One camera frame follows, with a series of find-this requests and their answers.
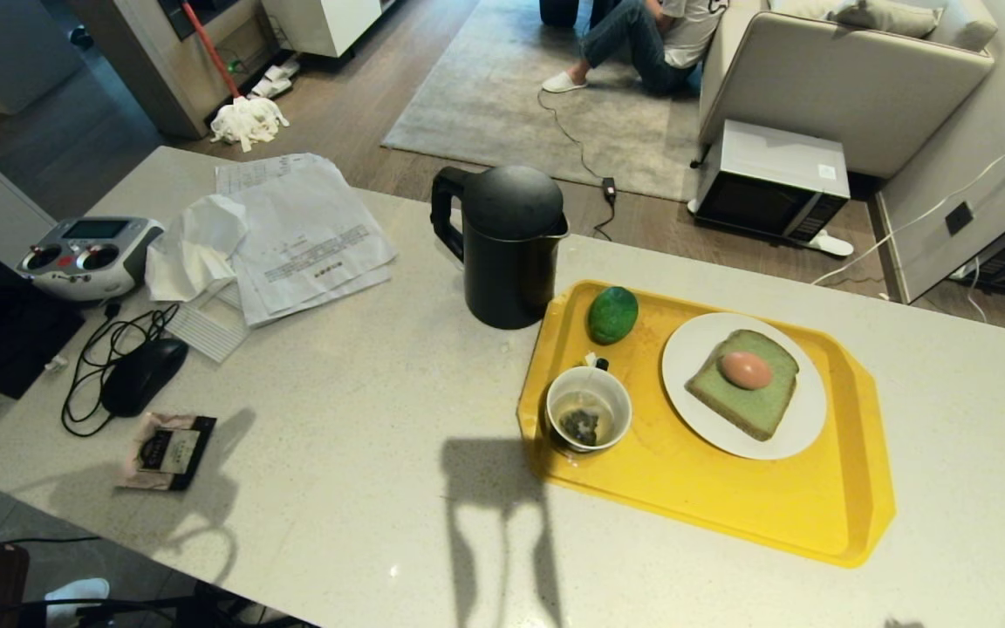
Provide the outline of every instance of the kettle lid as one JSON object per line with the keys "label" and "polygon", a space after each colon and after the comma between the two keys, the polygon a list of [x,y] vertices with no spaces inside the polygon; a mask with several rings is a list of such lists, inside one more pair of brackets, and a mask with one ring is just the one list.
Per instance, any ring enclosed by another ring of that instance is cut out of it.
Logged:
{"label": "kettle lid", "polygon": [[564,214],[564,196],[550,176],[526,166],[491,168],[470,176],[463,218],[486,237],[527,240],[550,232]]}

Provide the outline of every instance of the toast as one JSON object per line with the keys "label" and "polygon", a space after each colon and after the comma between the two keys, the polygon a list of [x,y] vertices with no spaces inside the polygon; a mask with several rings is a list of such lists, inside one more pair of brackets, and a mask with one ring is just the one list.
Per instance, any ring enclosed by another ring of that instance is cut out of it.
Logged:
{"label": "toast", "polygon": [[[727,381],[719,361],[733,351],[756,354],[770,366],[773,379],[766,388],[746,390]],[[716,346],[697,374],[684,389],[703,405],[759,441],[770,440],[785,416],[797,388],[799,367],[793,355],[770,338],[750,330],[738,330]]]}

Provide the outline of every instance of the yellow tray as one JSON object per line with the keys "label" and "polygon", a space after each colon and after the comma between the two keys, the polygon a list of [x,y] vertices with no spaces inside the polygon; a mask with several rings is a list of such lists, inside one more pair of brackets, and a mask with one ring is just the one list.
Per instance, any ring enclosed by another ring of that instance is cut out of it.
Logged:
{"label": "yellow tray", "polygon": [[[606,283],[581,281],[553,299],[534,349],[519,424],[534,471],[556,484],[622,501],[810,559],[854,568],[894,516],[889,462],[874,381],[834,339],[767,321],[809,355],[824,380],[829,416],[809,449],[750,460],[709,444],[677,416],[661,382],[665,342],[687,320],[723,311],[634,290],[638,323],[600,347],[587,308]],[[546,390],[595,351],[630,391],[630,433],[606,453],[573,458],[542,429]]]}

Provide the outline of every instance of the mop handle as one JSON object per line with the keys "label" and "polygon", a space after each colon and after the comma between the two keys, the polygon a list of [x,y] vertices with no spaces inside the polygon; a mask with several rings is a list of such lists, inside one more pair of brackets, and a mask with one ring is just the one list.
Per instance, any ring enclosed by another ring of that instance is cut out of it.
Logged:
{"label": "mop handle", "polygon": [[190,7],[187,1],[181,3],[181,5],[184,8],[184,15],[188,16],[188,20],[192,23],[192,28],[196,29],[196,34],[200,36],[200,40],[204,43],[204,49],[208,51],[208,56],[211,56],[212,63],[215,63],[215,68],[219,70],[220,76],[223,76],[224,82],[227,83],[228,89],[231,90],[232,98],[238,98],[242,94],[240,94],[239,88],[235,87],[235,80],[231,79],[231,75],[227,72],[227,66],[223,64],[223,59],[215,52],[215,46],[213,46],[212,40],[208,38],[208,32],[204,30],[203,24],[200,24],[200,20],[196,19],[196,12],[192,11],[192,7]]}

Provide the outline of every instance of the beige sofa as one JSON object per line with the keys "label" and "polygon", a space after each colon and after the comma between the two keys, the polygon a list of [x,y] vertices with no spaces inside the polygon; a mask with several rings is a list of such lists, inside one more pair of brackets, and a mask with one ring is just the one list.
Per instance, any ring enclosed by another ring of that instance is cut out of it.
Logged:
{"label": "beige sofa", "polygon": [[937,41],[964,20],[990,20],[980,11],[988,9],[978,0],[949,0],[923,40],[773,12],[767,0],[731,0],[703,68],[701,151],[725,120],[738,120],[834,140],[849,171],[889,178],[992,68],[986,48]]}

